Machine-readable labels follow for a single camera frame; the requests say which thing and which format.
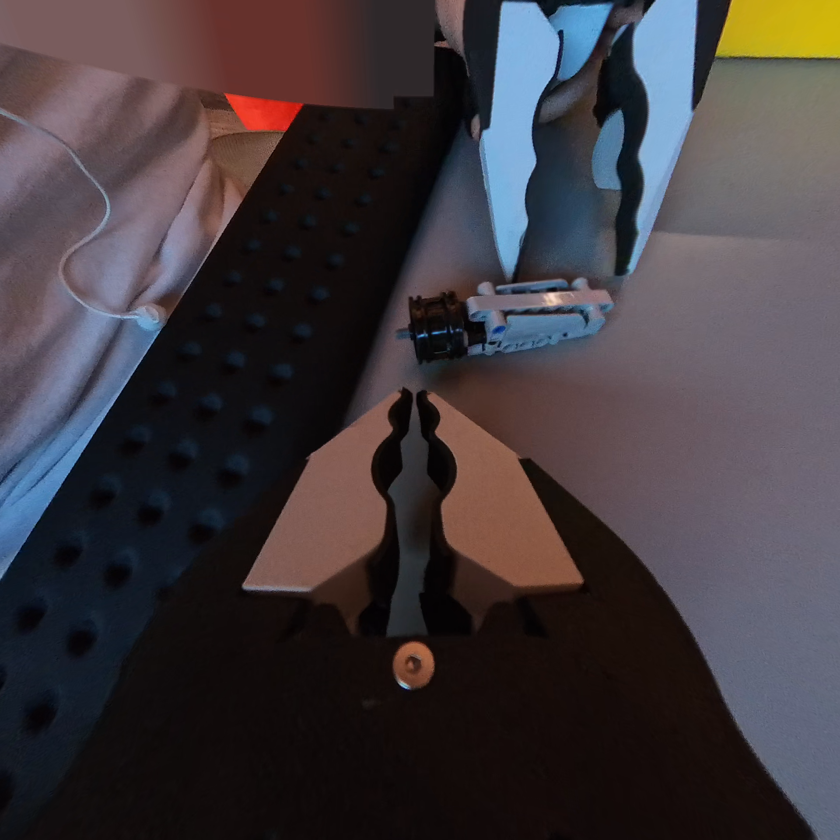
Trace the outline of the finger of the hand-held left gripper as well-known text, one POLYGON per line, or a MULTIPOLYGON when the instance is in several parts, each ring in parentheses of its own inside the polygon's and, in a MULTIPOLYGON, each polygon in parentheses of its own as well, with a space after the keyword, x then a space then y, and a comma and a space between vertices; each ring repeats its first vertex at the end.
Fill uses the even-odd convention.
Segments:
POLYGON ((657 1, 616 42, 623 143, 616 161, 616 273, 632 273, 692 120, 697 2, 657 1))
POLYGON ((537 163, 533 131, 560 66, 561 36, 536 2, 500 4, 489 127, 480 162, 501 270, 512 279, 529 227, 527 190, 537 163))

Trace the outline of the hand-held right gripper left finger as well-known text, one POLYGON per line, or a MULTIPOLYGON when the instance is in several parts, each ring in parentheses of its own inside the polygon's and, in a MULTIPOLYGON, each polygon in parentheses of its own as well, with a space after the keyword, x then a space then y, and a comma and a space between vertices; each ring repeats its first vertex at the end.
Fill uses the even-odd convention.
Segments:
POLYGON ((413 394, 394 392, 310 454, 245 592, 331 605, 352 633, 386 634, 400 564, 390 488, 412 410, 413 394))

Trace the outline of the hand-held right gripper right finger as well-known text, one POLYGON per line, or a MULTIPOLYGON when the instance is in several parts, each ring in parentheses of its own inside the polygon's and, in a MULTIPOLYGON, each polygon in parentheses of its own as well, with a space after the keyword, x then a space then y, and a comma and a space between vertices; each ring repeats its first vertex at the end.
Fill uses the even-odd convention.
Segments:
POLYGON ((577 592, 579 571, 519 456, 442 397, 420 393, 434 503, 420 605, 430 634, 472 634, 490 610, 577 592))

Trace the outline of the grey toy brick assembly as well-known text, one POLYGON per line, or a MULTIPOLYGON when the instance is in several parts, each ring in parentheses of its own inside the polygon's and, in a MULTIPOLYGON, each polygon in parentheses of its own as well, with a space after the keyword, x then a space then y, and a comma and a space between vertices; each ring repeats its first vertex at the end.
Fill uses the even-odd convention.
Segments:
POLYGON ((451 290, 408 301, 408 324, 396 331, 419 363, 537 350, 598 333, 614 300, 588 279, 505 285, 485 281, 460 299, 451 290))

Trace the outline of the person's left hand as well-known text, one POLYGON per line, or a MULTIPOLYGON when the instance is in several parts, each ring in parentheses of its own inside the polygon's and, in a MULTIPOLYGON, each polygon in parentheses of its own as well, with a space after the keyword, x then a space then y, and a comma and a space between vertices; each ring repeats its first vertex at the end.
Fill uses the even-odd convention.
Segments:
POLYGON ((603 61, 609 56, 615 37, 630 24, 638 23, 644 16, 645 2, 618 2, 604 16, 604 23, 592 49, 575 73, 560 72, 558 81, 543 100, 539 123, 551 123, 571 111, 596 87, 603 61))

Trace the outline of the yellow plastic bin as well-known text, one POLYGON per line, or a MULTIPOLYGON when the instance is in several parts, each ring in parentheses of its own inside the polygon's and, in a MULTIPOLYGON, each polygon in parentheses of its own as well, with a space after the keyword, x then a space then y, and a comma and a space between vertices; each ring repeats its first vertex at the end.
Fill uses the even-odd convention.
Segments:
POLYGON ((838 1, 731 1, 718 58, 837 59, 838 1))

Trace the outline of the black perforated panel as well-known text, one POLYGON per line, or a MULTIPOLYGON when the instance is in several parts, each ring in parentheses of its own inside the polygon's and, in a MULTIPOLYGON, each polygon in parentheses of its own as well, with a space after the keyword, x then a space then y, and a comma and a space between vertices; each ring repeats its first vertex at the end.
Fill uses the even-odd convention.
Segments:
POLYGON ((2 579, 2 838, 203 546, 343 420, 458 92, 304 107, 2 579))

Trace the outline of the orange cloth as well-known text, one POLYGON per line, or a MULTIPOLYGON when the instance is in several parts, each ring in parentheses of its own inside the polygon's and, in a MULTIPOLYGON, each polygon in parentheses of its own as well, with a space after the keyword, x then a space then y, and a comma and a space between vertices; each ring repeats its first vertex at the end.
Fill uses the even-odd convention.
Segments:
POLYGON ((248 131, 286 132, 302 104, 225 93, 225 98, 248 131))

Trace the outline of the person's white sweatshirt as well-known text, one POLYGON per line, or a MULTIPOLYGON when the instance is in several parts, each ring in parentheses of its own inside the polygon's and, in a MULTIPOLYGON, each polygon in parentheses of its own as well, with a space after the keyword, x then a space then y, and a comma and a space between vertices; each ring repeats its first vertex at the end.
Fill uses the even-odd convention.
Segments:
POLYGON ((281 133, 223 96, 1 48, 1 573, 88 445, 154 334, 86 309, 172 312, 281 133))

